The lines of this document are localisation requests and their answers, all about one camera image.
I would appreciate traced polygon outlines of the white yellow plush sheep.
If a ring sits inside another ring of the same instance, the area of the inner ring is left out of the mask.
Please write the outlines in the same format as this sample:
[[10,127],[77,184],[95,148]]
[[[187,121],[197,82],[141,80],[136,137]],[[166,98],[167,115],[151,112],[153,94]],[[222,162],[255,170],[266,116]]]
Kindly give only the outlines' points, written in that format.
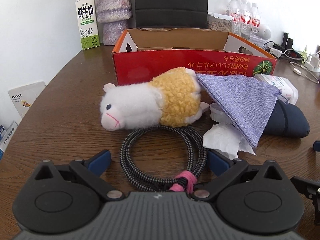
[[155,125],[183,127],[208,110],[201,101],[196,73],[178,67],[149,82],[104,85],[100,103],[101,125],[107,131],[148,128]]

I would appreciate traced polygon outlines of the purple textured vase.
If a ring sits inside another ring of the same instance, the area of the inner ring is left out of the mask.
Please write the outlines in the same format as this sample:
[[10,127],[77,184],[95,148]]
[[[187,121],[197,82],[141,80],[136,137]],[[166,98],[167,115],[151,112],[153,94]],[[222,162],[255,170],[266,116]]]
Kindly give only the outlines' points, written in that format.
[[97,20],[103,25],[103,44],[114,46],[132,17],[131,0],[97,0]]

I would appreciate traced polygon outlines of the water bottle red label left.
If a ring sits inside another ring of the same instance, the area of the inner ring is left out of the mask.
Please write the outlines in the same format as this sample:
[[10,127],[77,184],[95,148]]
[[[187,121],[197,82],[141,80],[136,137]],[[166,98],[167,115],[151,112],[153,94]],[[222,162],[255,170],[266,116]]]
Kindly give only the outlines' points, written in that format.
[[226,15],[231,16],[232,18],[232,33],[240,35],[240,7],[238,0],[230,0],[226,7]]

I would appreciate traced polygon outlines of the white tissue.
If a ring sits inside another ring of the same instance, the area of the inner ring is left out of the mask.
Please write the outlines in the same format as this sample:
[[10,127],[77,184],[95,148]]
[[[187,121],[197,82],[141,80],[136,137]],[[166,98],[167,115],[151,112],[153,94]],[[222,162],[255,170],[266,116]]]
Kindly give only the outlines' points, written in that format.
[[255,152],[241,132],[231,124],[213,125],[203,135],[204,148],[215,150],[224,157],[233,160],[238,158],[238,152]]

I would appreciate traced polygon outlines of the green white milk carton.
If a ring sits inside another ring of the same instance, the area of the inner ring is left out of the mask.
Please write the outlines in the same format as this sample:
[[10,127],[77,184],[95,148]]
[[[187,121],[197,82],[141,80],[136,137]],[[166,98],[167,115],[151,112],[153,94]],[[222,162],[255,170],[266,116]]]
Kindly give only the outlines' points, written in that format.
[[94,0],[75,2],[80,41],[83,50],[100,46]]

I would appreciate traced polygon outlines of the black paper bag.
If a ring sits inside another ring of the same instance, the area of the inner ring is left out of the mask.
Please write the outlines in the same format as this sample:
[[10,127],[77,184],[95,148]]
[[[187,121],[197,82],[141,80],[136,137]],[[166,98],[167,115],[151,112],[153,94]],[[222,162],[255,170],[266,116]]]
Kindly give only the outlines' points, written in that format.
[[206,28],[208,0],[135,0],[137,28]]

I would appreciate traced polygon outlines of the purple woven cloth pouch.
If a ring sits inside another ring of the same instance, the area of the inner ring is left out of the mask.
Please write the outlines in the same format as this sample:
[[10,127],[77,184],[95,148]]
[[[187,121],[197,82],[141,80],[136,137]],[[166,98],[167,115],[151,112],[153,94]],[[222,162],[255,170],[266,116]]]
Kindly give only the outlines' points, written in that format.
[[197,74],[197,80],[248,143],[257,147],[281,90],[244,75]]

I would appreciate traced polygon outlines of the white plastic bottle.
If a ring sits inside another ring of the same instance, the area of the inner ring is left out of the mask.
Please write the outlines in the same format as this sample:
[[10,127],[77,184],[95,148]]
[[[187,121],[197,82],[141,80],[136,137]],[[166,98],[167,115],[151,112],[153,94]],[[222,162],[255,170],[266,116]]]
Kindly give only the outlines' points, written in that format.
[[299,97],[298,90],[287,78],[265,74],[255,74],[254,77],[257,80],[276,86],[281,90],[282,96],[287,98],[288,103],[296,104]]

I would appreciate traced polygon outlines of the navy blue pouch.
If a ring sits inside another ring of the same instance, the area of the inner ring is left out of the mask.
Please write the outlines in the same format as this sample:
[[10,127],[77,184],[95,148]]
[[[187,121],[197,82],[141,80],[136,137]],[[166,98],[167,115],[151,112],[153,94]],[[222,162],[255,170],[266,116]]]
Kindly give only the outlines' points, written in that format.
[[304,138],[310,133],[310,125],[297,106],[277,101],[263,133],[279,137]]

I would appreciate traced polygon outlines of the water bottle red label right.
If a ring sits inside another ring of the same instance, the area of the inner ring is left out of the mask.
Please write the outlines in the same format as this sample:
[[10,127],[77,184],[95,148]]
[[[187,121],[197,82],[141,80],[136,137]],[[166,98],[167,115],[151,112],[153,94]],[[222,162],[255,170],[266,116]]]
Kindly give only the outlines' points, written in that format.
[[259,9],[256,3],[252,3],[251,7],[251,26],[252,26],[252,34],[257,36],[259,33],[259,25],[260,25],[260,14],[259,14]]

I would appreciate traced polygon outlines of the small white round speaker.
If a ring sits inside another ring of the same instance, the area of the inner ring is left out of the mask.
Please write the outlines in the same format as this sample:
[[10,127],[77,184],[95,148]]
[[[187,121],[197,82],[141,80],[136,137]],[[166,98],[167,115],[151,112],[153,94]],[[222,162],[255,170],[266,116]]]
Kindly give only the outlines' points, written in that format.
[[258,36],[263,40],[269,40],[272,36],[272,33],[269,29],[260,29]]

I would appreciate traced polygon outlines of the white booklet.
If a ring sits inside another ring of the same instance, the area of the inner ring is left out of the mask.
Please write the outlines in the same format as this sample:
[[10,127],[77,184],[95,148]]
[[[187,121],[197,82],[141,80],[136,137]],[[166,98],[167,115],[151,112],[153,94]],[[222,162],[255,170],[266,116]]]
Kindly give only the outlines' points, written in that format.
[[29,108],[42,93],[45,87],[45,82],[40,81],[8,91],[12,103],[14,104],[21,118],[25,116]]

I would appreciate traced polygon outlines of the red cardboard box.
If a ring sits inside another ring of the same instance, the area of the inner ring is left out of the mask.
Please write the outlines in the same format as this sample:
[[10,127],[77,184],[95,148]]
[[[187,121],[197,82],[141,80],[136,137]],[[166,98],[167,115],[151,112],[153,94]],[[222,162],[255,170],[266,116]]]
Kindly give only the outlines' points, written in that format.
[[271,75],[277,59],[248,40],[196,28],[128,29],[112,51],[119,85],[147,82],[172,68],[210,75]]

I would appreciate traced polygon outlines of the white power adapter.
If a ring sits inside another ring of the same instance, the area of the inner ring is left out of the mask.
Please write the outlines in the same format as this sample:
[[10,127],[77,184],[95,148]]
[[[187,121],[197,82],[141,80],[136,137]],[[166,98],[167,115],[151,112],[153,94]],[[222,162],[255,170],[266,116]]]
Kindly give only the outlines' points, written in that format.
[[268,46],[266,48],[266,51],[269,52],[270,54],[272,54],[273,56],[275,56],[276,58],[280,58],[283,54],[281,50],[279,50],[277,48],[270,47],[270,46]]

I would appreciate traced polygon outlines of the white ribbed plastic lid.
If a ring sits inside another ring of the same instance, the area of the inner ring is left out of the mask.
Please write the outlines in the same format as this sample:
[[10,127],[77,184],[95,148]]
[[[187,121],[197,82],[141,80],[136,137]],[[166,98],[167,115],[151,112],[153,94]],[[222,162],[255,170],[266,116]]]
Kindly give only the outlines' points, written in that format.
[[210,118],[215,122],[221,124],[231,124],[231,119],[226,115],[226,113],[221,109],[217,103],[211,103],[209,106]]

